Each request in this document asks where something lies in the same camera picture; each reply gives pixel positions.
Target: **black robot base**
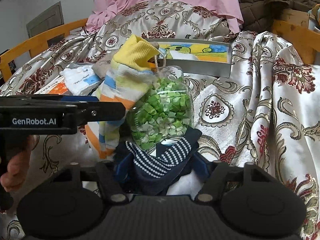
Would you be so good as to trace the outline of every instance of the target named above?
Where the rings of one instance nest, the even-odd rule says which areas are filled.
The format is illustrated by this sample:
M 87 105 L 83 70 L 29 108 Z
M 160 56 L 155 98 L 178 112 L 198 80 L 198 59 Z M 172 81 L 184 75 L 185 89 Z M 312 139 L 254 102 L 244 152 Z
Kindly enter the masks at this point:
M 25 240 L 299 240 L 303 201 L 253 163 L 220 161 L 193 201 L 189 196 L 128 199 L 112 167 L 71 165 L 27 194 L 17 217 Z M 101 197 L 81 181 L 96 181 Z M 227 182 L 241 186 L 225 192 Z

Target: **yellow sock cuff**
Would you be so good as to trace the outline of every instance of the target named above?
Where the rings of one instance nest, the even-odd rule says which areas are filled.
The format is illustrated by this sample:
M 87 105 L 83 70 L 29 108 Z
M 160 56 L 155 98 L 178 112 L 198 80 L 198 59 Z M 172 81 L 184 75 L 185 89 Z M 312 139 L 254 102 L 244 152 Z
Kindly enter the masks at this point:
M 158 54 L 159 51 L 151 43 L 141 37 L 131 35 L 113 56 L 113 60 L 138 71 L 143 71 L 150 70 L 148 60 Z

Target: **bed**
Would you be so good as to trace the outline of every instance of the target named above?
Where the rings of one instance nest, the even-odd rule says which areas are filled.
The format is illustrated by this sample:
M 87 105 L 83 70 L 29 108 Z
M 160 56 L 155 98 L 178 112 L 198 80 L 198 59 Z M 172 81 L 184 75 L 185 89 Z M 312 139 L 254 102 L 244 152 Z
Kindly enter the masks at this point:
M 59 26 L 1 55 L 0 70 L 6 84 L 0 95 L 35 93 L 69 63 L 95 63 L 131 34 L 148 39 L 231 42 L 230 78 L 185 73 L 194 99 L 195 127 L 203 132 L 199 152 L 207 159 L 238 166 L 252 161 L 275 176 L 306 203 L 308 216 L 300 232 L 303 239 L 317 238 L 320 114 L 315 102 L 320 98 L 320 70 L 312 64 L 320 51 L 320 34 L 284 21 L 274 21 L 273 33 L 233 34 L 223 18 L 171 0 L 134 5 L 94 34 L 88 33 L 85 23 L 83 19 Z M 48 48 L 46 41 L 61 34 L 65 38 Z M 11 75 L 8 63 L 27 51 L 32 59 Z M 219 106 L 210 118 L 203 114 L 208 102 Z M 85 166 L 99 161 L 99 156 L 92 154 L 84 127 L 79 127 L 76 135 L 36 136 L 36 140 L 27 180 L 14 193 L 16 203 L 70 162 Z M 94 184 L 84 183 L 84 187 L 97 192 Z M 193 196 L 199 187 L 191 173 L 172 185 L 168 194 Z M 1 217 L 4 239 L 24 236 L 14 210 Z

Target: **black circular disc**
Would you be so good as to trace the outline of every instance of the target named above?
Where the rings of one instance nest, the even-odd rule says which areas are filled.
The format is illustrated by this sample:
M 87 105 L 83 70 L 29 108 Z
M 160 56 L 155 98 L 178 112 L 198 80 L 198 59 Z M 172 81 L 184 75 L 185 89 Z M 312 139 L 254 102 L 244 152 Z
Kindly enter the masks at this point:
M 303 201 L 281 184 L 251 182 L 228 192 L 221 200 L 224 218 L 237 229 L 255 236 L 287 236 L 306 217 Z
M 90 190 L 31 192 L 17 207 L 27 235 L 41 238 L 72 237 L 90 229 L 102 216 L 103 202 Z

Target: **wooden headboard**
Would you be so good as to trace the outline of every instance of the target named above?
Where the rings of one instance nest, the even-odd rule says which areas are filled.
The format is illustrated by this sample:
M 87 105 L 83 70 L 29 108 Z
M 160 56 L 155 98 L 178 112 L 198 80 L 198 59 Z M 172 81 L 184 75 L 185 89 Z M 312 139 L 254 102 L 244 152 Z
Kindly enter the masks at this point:
M 62 34 L 63 37 L 69 36 L 70 31 L 84 27 L 87 23 L 87 20 L 88 19 L 82 19 L 76 22 L 71 22 L 40 33 L 2 54 L 0 56 L 0 71 L 4 81 L 6 82 L 12 75 L 10 66 L 8 65 L 9 62 L 27 51 L 29 51 L 31 58 L 37 56 L 48 48 L 48 40 Z
M 273 22 L 272 32 L 292 43 L 304 64 L 314 64 L 320 52 L 320 33 L 279 20 Z

